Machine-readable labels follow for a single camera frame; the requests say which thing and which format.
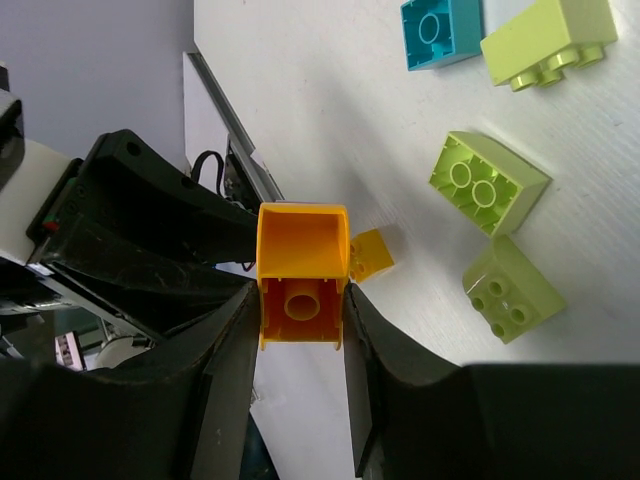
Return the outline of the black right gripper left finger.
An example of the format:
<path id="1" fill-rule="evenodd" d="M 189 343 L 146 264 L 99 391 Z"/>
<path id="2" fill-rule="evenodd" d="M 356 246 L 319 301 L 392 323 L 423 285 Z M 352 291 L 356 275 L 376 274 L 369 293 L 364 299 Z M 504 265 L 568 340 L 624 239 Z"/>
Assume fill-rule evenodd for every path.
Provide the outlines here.
<path id="1" fill-rule="evenodd" d="M 246 283 L 188 329 L 111 369 L 1 363 L 5 479 L 236 479 L 260 331 Z"/>

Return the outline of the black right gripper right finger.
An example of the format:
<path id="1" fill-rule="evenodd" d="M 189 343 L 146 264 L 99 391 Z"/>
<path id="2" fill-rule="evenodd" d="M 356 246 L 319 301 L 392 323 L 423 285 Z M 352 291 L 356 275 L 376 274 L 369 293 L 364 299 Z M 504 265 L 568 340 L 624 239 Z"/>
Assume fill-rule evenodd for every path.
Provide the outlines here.
<path id="1" fill-rule="evenodd" d="M 342 320 L 358 478 L 638 477 L 637 366 L 456 366 L 353 284 Z"/>

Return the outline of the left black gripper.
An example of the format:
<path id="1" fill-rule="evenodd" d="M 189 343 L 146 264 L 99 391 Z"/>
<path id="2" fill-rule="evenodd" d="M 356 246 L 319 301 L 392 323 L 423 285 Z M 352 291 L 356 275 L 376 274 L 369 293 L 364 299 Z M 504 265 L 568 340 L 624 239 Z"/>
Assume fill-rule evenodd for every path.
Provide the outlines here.
<path id="1" fill-rule="evenodd" d="M 74 370 L 99 347 L 155 347 L 249 279 L 201 263 L 256 259 L 257 215 L 128 129 L 69 158 L 28 140 L 1 68 L 1 355 Z"/>

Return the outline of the orange purple lego figure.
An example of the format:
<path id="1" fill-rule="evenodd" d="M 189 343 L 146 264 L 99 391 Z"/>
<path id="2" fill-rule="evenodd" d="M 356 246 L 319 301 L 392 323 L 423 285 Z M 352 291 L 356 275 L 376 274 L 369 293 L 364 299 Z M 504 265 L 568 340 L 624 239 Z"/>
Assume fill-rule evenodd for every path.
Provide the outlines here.
<path id="1" fill-rule="evenodd" d="M 344 206 L 262 204 L 256 248 L 260 347 L 329 343 L 339 349 L 349 267 L 350 226 Z"/>

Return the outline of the yellow square lego brick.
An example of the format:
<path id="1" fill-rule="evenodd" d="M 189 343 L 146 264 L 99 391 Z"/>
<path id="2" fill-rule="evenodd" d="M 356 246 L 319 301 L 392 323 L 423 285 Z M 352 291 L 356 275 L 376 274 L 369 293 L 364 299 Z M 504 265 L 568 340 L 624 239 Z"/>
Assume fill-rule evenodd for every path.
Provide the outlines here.
<path id="1" fill-rule="evenodd" d="M 350 278 L 362 283 L 395 265 L 389 249 L 378 229 L 355 236 L 350 243 Z"/>

